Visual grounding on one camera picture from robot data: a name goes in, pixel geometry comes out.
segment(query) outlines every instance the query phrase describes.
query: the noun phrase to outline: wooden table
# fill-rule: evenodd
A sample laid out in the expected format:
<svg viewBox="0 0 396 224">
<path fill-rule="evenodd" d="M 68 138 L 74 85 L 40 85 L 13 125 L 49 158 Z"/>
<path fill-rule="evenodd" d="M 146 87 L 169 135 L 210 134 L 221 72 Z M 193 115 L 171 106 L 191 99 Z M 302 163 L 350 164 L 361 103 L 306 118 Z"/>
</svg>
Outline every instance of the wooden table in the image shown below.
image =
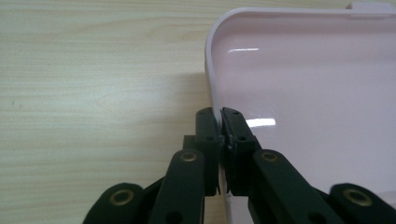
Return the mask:
<svg viewBox="0 0 396 224">
<path fill-rule="evenodd" d="M 161 178 L 210 106 L 205 39 L 226 11 L 348 3 L 0 1 L 0 223 L 81 223 L 107 188 Z M 205 223 L 225 222 L 207 198 Z"/>
</svg>

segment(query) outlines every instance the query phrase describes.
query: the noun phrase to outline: light wooden surface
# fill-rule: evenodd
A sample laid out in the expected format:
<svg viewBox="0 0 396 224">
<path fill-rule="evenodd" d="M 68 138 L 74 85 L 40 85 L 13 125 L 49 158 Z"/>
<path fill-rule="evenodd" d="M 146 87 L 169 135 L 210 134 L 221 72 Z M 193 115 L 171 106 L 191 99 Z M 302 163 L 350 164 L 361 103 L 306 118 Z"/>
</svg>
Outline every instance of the light wooden surface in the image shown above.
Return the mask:
<svg viewBox="0 0 396 224">
<path fill-rule="evenodd" d="M 112 185 L 162 177 L 210 106 L 205 39 L 226 11 L 348 3 L 0 1 L 0 223 L 81 223 Z M 206 200 L 205 223 L 224 214 Z"/>
</svg>

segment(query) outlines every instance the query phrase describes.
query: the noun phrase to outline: pink plastic lid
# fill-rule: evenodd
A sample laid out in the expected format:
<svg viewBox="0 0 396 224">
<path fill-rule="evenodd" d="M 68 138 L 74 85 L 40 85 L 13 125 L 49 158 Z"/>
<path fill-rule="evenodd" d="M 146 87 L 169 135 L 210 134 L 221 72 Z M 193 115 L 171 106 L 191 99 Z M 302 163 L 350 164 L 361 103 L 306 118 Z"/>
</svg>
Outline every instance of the pink plastic lid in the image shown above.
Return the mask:
<svg viewBox="0 0 396 224">
<path fill-rule="evenodd" d="M 241 111 L 312 186 L 354 183 L 395 205 L 396 14 L 353 8 L 226 13 L 205 46 L 212 106 Z M 228 202 L 230 223 L 249 223 L 247 201 Z"/>
</svg>

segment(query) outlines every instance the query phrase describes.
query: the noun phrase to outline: wood grain surface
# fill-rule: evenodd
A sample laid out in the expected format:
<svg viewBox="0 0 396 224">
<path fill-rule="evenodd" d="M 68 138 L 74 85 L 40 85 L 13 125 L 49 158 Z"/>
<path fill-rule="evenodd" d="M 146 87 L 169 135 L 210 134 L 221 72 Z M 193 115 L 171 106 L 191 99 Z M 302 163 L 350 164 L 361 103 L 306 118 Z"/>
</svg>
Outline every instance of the wood grain surface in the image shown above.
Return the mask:
<svg viewBox="0 0 396 224">
<path fill-rule="evenodd" d="M 107 188 L 161 178 L 210 106 L 205 39 L 228 10 L 348 4 L 1 0 L 0 223 L 81 223 Z M 226 223 L 222 197 L 205 223 Z"/>
</svg>

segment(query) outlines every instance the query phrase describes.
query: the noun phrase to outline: screw hole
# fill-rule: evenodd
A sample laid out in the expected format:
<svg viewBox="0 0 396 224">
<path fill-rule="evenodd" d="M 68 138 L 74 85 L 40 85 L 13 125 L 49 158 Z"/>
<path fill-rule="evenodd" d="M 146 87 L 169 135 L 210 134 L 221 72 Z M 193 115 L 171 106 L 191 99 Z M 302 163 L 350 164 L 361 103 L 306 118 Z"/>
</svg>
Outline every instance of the screw hole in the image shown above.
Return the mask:
<svg viewBox="0 0 396 224">
<path fill-rule="evenodd" d="M 262 158 L 266 161 L 277 161 L 277 155 L 271 152 L 262 153 Z"/>
<path fill-rule="evenodd" d="M 197 154 L 195 154 L 193 152 L 185 152 L 185 153 L 181 154 L 180 158 L 183 161 L 195 161 L 197 159 Z"/>
<path fill-rule="evenodd" d="M 327 220 L 321 213 L 313 212 L 308 214 L 308 218 L 311 223 L 314 224 L 326 224 Z"/>
<path fill-rule="evenodd" d="M 183 220 L 183 216 L 179 212 L 168 213 L 165 217 L 167 224 L 179 224 Z"/>
<path fill-rule="evenodd" d="M 373 204 L 373 201 L 365 193 L 357 189 L 344 189 L 344 197 L 346 197 L 350 202 L 355 203 L 359 206 L 367 207 Z"/>
<path fill-rule="evenodd" d="M 110 196 L 110 202 L 115 206 L 122 206 L 134 198 L 134 192 L 130 189 L 120 189 Z"/>
</svg>

